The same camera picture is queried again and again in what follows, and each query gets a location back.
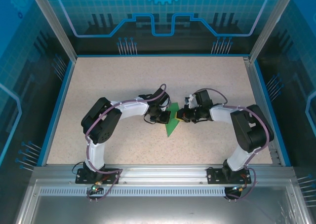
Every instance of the metal base plate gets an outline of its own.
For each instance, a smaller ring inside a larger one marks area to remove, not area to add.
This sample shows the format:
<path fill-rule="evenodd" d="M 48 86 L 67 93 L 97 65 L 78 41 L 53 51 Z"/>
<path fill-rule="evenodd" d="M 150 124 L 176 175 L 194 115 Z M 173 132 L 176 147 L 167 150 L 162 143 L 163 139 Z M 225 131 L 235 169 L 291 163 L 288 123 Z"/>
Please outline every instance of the metal base plate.
<path fill-rule="evenodd" d="M 234 172 L 234 176 L 231 178 L 230 181 L 227 181 L 223 172 L 222 168 L 213 168 L 209 167 L 206 170 L 207 174 L 207 183 L 209 185 L 242 185 L 245 184 L 245 179 L 241 175 L 246 176 L 247 184 L 251 184 L 251 177 L 249 170 L 240 170 Z"/>
<path fill-rule="evenodd" d="M 102 171 L 114 171 L 117 169 L 102 169 Z M 91 175 L 87 172 L 87 170 L 80 168 L 77 170 L 77 177 L 76 177 L 76 184 L 95 184 L 97 181 L 103 180 L 104 178 L 106 178 L 105 180 L 102 181 L 102 184 L 107 185 L 107 184 L 113 184 L 115 178 L 116 178 L 116 173 L 114 174 L 109 174 L 109 175 L 103 175 L 100 178 L 98 178 L 97 180 L 92 178 Z"/>

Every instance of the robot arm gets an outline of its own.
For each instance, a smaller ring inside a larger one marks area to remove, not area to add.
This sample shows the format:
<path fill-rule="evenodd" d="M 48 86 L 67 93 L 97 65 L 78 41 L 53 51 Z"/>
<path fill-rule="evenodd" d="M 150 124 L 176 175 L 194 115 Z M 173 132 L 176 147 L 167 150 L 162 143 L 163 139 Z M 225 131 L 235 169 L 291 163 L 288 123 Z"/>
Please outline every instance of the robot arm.
<path fill-rule="evenodd" d="M 266 143 L 266 134 L 260 122 L 249 112 L 225 107 L 223 104 L 213 104 L 207 90 L 202 90 L 185 99 L 186 104 L 180 109 L 176 118 L 183 122 L 198 123 L 200 121 L 221 121 L 232 124 L 238 145 L 234 153 L 224 161 L 223 173 L 230 180 L 234 173 L 248 164 L 256 152 Z M 266 118 L 257 105 L 247 107 L 263 121 L 269 132 L 269 141 L 274 139 L 274 133 Z"/>
<path fill-rule="evenodd" d="M 150 115 L 150 121 L 153 123 L 167 124 L 169 122 L 170 112 L 166 108 L 170 102 L 170 97 L 164 92 L 161 97 L 151 102 L 144 102 L 151 98 L 155 98 L 162 93 L 162 89 L 158 89 L 154 94 L 140 95 L 133 102 L 121 104 L 110 110 L 106 117 L 100 120 L 89 133 L 92 140 L 89 146 L 90 162 L 96 169 L 100 170 L 104 167 L 104 148 L 105 142 L 112 136 L 117 123 L 124 118 L 135 115 Z M 96 119 L 107 108 L 117 104 L 118 102 L 110 102 L 105 97 L 100 98 L 90 109 L 87 115 L 81 121 L 83 132 L 86 133 Z M 86 160 L 84 165 L 88 170 L 95 172 Z"/>

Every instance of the speckled table surface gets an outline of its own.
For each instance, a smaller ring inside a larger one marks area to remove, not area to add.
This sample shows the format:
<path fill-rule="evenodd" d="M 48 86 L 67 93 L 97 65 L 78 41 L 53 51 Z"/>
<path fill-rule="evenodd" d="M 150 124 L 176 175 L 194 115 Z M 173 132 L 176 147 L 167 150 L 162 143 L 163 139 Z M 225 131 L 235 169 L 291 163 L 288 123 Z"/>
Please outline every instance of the speckled table surface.
<path fill-rule="evenodd" d="M 162 83 L 179 107 L 186 96 L 204 87 L 220 90 L 228 105 L 255 103 L 242 57 L 78 58 L 47 163 L 84 161 L 86 142 L 80 122 L 100 97 L 133 99 L 154 93 Z M 209 94 L 214 103 L 223 101 Z M 164 125 L 150 125 L 142 116 L 134 116 L 118 123 L 104 159 L 106 164 L 222 164 L 236 146 L 229 124 L 179 123 L 168 138 Z M 269 150 L 252 163 L 272 163 Z"/>

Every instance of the perforated metal strip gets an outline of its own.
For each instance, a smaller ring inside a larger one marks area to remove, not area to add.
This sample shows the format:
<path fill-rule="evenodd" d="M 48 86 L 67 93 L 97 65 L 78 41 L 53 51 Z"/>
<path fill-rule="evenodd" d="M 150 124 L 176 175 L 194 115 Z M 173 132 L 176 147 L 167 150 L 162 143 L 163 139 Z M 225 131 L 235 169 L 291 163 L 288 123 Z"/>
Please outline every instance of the perforated metal strip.
<path fill-rule="evenodd" d="M 42 187 L 40 196 L 86 196 L 87 187 Z M 109 196 L 225 196 L 224 187 L 114 187 Z"/>

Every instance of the green object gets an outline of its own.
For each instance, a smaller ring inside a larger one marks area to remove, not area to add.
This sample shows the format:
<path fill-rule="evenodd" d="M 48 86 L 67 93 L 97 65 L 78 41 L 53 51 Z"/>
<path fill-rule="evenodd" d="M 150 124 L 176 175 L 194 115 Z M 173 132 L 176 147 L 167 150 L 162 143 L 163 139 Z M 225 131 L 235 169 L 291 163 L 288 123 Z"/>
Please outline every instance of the green object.
<path fill-rule="evenodd" d="M 177 102 L 171 103 L 170 107 L 167 108 L 167 111 L 171 111 L 169 123 L 166 124 L 167 136 L 169 137 L 173 130 L 177 127 L 179 120 L 177 120 L 176 113 L 179 110 L 179 105 Z"/>

